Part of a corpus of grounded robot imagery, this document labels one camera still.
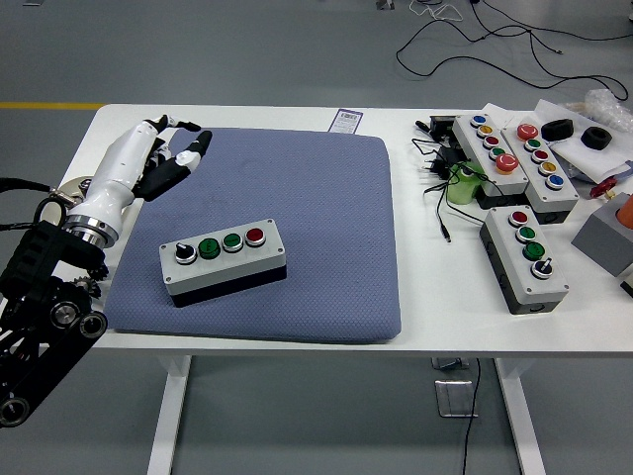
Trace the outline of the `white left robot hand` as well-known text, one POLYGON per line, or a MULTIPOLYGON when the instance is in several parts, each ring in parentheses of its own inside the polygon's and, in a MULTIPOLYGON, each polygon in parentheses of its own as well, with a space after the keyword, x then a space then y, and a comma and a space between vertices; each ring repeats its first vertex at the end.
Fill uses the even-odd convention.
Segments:
POLYGON ((68 213, 68 219, 96 220, 116 228, 122 211, 134 199, 152 201, 186 179, 200 164, 212 137, 212 132, 196 124, 167 115, 141 121, 108 147, 85 200, 68 213), (198 136, 174 157, 149 166, 147 161, 157 150, 158 135, 168 128, 198 136))

